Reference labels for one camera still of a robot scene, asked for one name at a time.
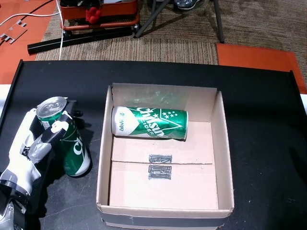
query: black table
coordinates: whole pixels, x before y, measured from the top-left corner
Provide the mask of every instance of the black table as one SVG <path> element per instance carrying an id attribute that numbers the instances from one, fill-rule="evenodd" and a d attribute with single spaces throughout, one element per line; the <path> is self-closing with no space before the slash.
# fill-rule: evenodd
<path id="1" fill-rule="evenodd" d="M 57 95 L 78 100 L 87 123 L 81 136 L 93 161 L 92 170 L 81 178 L 51 170 L 47 196 L 34 197 L 41 201 L 35 217 L 42 230 L 114 229 L 103 223 L 95 203 L 106 90 L 113 82 L 221 90 L 235 194 L 235 210 L 223 229 L 305 229 L 306 115 L 292 73 L 154 62 L 36 61 L 21 64 L 8 97 L 0 133 L 0 171 L 8 164 L 25 112 Z"/>

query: robotic hand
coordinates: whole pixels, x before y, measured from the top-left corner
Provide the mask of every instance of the robotic hand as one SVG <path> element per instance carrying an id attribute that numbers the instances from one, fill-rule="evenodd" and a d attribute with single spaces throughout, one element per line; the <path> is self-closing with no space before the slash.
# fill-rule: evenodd
<path id="1" fill-rule="evenodd" d="M 26 113 L 11 145 L 10 163 L 0 176 L 0 230 L 24 230 L 25 212 L 32 191 L 32 183 L 41 177 L 35 164 L 40 162 L 52 146 L 65 135 L 73 122 L 67 109 L 61 117 L 37 139 L 34 137 L 36 109 Z"/>

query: beer can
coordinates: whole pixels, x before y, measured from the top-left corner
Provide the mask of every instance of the beer can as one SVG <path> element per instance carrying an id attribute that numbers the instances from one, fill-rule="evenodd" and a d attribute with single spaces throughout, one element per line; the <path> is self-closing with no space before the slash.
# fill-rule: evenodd
<path id="1" fill-rule="evenodd" d="M 49 128 L 62 115 L 66 104 L 64 97 L 51 97 L 37 107 L 36 115 L 44 129 Z M 91 160 L 74 122 L 69 125 L 54 150 L 63 157 L 63 167 L 69 176 L 82 175 L 90 167 Z"/>
<path id="2" fill-rule="evenodd" d="M 188 120 L 183 110 L 118 106 L 111 128 L 116 136 L 186 139 Z"/>

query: green can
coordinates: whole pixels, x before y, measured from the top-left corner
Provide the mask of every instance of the green can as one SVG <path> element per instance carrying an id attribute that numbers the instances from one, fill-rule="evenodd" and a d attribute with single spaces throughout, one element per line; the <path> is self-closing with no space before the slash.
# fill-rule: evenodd
<path id="1" fill-rule="evenodd" d="M 186 139 L 188 113 L 159 108 L 114 107 L 112 133 L 141 138 Z"/>
<path id="2" fill-rule="evenodd" d="M 37 107 L 36 115 L 44 129 L 49 128 L 62 115 L 66 104 L 64 97 L 51 97 Z M 63 167 L 69 176 L 80 176 L 90 167 L 87 149 L 74 122 L 69 125 L 65 136 L 54 150 L 63 157 Z"/>

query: carpet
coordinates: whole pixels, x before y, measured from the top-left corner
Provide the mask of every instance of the carpet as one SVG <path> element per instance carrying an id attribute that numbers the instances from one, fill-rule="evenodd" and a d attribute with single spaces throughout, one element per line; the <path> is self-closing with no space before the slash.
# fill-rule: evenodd
<path id="1" fill-rule="evenodd" d="M 149 0 L 140 0 L 141 24 L 148 19 L 150 6 Z M 307 82 L 306 6 L 306 0 L 220 0 L 225 42 L 292 51 Z M 44 40 L 60 36 L 59 22 L 59 17 L 52 18 Z M 139 39 L 126 37 L 67 47 L 62 57 L 217 64 L 216 33 L 214 6 L 209 0 L 187 12 L 174 11 L 170 4 Z M 51 50 L 36 59 L 57 58 L 58 50 Z"/>

